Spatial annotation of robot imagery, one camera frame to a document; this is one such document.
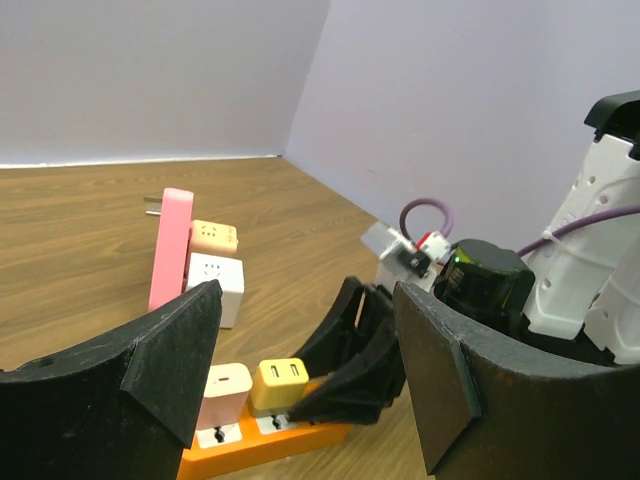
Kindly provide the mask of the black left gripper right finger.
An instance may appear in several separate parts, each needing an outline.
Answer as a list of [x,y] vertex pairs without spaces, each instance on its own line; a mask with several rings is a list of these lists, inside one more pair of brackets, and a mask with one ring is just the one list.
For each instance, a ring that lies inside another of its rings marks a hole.
[[439,479],[635,479],[639,369],[557,356],[446,306],[393,295],[422,457]]

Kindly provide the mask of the orange power strip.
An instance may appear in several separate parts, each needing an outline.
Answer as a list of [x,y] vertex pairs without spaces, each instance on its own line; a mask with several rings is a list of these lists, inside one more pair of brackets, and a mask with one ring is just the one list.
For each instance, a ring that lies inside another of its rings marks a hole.
[[237,423],[197,430],[177,477],[207,479],[342,442],[348,424],[290,422],[284,414],[254,417],[249,395]]

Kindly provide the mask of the yellow green cube socket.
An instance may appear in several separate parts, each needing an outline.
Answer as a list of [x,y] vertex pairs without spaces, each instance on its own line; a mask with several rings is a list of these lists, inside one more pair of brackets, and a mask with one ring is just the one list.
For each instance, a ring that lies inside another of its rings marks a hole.
[[304,393],[309,382],[300,358],[262,360],[254,373],[249,410],[254,417],[285,414]]

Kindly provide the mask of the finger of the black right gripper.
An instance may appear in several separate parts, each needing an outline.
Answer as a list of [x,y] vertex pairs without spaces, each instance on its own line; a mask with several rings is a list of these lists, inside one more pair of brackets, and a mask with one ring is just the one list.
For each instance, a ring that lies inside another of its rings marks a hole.
[[356,277],[344,279],[324,319],[293,355],[308,373],[336,372],[362,352],[369,341],[356,325],[363,295],[364,285]]
[[372,425],[400,395],[406,373],[395,321],[385,319],[363,350],[288,411],[291,422]]

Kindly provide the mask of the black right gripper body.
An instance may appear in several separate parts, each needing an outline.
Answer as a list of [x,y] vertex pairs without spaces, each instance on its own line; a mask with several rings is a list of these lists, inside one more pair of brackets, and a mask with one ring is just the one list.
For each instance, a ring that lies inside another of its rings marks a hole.
[[388,292],[365,284],[352,337],[352,359],[363,370],[385,368],[398,351],[394,307]]

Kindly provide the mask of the pink cube socket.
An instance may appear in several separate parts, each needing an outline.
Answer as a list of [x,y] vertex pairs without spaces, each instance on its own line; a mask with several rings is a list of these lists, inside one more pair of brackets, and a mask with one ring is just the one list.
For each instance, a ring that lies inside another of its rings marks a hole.
[[212,365],[203,393],[197,430],[237,423],[247,402],[253,381],[243,363]]

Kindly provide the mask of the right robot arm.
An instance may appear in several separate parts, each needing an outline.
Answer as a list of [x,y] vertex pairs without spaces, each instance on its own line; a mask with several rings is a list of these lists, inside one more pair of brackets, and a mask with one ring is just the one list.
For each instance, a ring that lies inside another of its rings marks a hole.
[[373,224],[371,284],[345,279],[325,318],[297,350],[319,386],[286,410],[291,421],[367,425],[406,380],[391,321],[398,282],[520,342],[583,362],[639,360],[639,95],[598,100],[585,118],[594,138],[551,223],[517,250],[449,240],[453,215],[419,240],[404,225]]

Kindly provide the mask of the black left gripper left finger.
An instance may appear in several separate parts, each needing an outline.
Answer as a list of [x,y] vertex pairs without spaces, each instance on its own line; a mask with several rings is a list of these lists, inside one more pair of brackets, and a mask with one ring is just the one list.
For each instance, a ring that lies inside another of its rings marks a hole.
[[4,479],[174,479],[221,317],[206,281],[158,309],[1,374]]

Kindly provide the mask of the white cube socket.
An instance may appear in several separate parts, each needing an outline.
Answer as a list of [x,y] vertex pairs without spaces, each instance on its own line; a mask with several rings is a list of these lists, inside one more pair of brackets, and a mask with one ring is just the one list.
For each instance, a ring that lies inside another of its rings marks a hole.
[[231,329],[235,326],[245,291],[243,262],[235,258],[191,253],[185,289],[190,290],[212,280],[217,280],[222,290],[220,327]]

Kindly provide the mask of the pink triangular socket adapter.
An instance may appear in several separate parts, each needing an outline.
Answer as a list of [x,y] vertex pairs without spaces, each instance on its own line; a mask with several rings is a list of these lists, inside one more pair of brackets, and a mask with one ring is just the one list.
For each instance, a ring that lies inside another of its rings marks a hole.
[[183,292],[194,193],[165,188],[161,196],[145,196],[145,213],[159,217],[148,299],[153,311]]

